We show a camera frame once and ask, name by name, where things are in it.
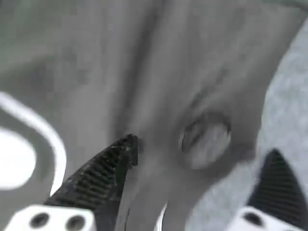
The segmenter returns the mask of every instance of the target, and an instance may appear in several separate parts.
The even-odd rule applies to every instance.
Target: screw hole
[[[258,216],[257,214],[254,213],[246,213],[244,215],[244,219],[249,221],[250,223],[256,225],[256,226],[260,226],[263,227],[263,222],[262,219],[260,218],[260,216]]]
[[[48,220],[49,220],[49,215],[47,213],[40,213],[32,218],[30,225],[32,228],[38,229],[45,226]]]
[[[70,218],[66,224],[66,229],[69,231],[79,231],[85,224],[85,220],[82,216],[74,216]]]

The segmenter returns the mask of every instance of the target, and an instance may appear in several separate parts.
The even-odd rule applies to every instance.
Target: white curved edge
[[[50,144],[54,154],[54,177],[50,191],[50,196],[52,196],[61,187],[64,180],[66,150],[63,141],[44,118],[3,91],[0,91],[0,108],[34,129]]]
[[[165,211],[167,209],[167,204],[168,204],[168,202],[165,203],[162,211],[160,212],[160,214],[157,218],[154,231],[162,231],[163,230],[163,219],[164,219],[164,216],[165,216]]]
[[[35,148],[17,132],[1,126],[0,142],[0,190],[20,188],[31,178],[35,169]]]

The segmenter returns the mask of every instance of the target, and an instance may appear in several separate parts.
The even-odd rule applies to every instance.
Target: white object
[[[0,159],[0,190],[13,190],[32,176],[36,152],[24,137],[0,127]]]
[[[163,219],[164,219],[164,216],[165,216],[166,208],[167,208],[167,203],[165,203],[162,211],[160,212],[160,214],[157,218],[154,231],[162,231],[162,229],[163,229]]]
[[[246,220],[244,217],[249,215],[252,220],[260,221],[261,225]],[[225,231],[303,231],[282,220],[272,217],[253,207],[240,209],[235,218]]]
[[[50,191],[50,196],[52,196],[61,187],[66,169],[66,150],[62,139],[39,114],[13,96],[1,91],[0,109],[34,129],[50,144],[54,155],[54,177]]]
[[[32,227],[33,218],[39,214],[46,214],[48,218],[45,222],[42,219],[36,222],[44,225]],[[68,229],[69,220],[76,217],[83,218],[82,227]],[[16,212],[4,231],[96,231],[96,225],[94,214],[87,209],[31,205]]]

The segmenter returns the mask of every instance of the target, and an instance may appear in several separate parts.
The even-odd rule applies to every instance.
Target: gray fabric
[[[116,230],[128,208],[127,231],[152,230],[168,200],[164,230],[180,231],[213,184],[255,158],[265,92],[305,18],[296,8],[249,0],[3,0],[0,89],[59,132],[66,176],[124,134],[140,136],[140,165],[128,176]],[[231,145],[192,171],[181,165],[178,139],[212,111],[228,118]],[[243,177],[252,180],[253,171]],[[0,192],[1,225],[46,198],[50,183],[47,176]],[[241,203],[232,204],[237,189],[224,197],[229,215]]]

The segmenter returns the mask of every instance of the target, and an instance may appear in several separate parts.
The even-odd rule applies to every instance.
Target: white bracket
[[[96,231],[87,209],[30,205],[12,216],[4,231]]]

